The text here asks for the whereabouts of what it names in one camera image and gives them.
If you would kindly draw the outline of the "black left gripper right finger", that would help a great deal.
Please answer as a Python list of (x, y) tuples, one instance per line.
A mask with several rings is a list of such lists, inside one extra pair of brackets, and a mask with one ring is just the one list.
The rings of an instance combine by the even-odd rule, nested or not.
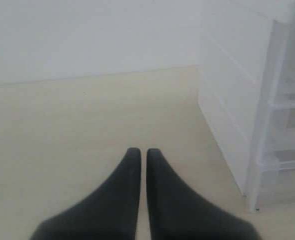
[(161, 150), (146, 154), (146, 197), (153, 240), (258, 240), (254, 226), (195, 192)]

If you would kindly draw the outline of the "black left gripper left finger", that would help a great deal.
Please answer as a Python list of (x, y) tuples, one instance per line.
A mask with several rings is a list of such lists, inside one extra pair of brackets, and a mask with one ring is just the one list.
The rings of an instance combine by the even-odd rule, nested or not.
[(141, 193), (141, 151), (128, 148), (111, 175), (73, 207), (43, 221), (33, 240), (134, 240)]

